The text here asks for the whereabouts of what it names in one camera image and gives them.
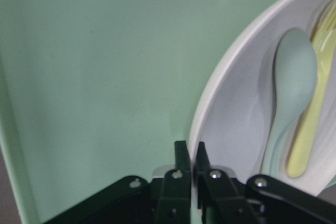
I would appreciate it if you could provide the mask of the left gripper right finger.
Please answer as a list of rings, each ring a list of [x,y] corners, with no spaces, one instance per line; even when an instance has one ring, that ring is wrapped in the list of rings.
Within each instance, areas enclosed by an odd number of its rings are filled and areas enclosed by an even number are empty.
[[[234,180],[223,169],[210,164],[204,142],[198,144],[193,181],[202,223],[260,223]]]

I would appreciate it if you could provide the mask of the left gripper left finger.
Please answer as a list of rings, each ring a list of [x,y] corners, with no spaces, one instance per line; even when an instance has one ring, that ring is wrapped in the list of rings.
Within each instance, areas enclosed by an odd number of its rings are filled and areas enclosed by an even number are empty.
[[[185,141],[174,143],[175,166],[165,173],[155,223],[191,222],[191,164]]]

